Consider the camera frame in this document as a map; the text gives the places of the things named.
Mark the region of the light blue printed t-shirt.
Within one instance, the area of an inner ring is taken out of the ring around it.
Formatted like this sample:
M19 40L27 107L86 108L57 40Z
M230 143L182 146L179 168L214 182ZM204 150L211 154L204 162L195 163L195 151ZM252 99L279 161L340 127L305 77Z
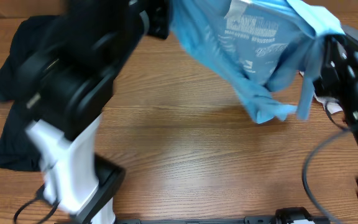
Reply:
M337 17L301 0L174 0L172 31L194 59L227 80L255 123L307 119L324 40Z

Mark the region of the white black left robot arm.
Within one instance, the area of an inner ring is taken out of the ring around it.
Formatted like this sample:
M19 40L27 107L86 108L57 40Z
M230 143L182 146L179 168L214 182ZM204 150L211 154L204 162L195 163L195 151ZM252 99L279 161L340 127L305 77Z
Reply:
M116 221L112 201L126 172L95 153L96 132L141 38L166 39L171 19L167 0L68 1L16 73L25 132L41 155L35 197L70 223Z

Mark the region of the black t-shirt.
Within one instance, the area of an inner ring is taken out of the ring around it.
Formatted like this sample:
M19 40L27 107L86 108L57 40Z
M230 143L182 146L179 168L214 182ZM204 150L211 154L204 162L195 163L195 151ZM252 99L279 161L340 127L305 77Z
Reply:
M25 133L29 118L16 102L13 79L16 70L30 57L56 16L32 16L19 25L9 55L0 68L0 103L13 102L0 137L0 168L38 172L40 152Z

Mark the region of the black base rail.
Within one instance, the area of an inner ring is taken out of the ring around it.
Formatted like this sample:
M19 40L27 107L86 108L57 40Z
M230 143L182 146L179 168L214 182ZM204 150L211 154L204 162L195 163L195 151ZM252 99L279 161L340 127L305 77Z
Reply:
M244 218L214 218L187 220L117 219L114 224L269 224L272 220L272 215L261 215L247 216Z

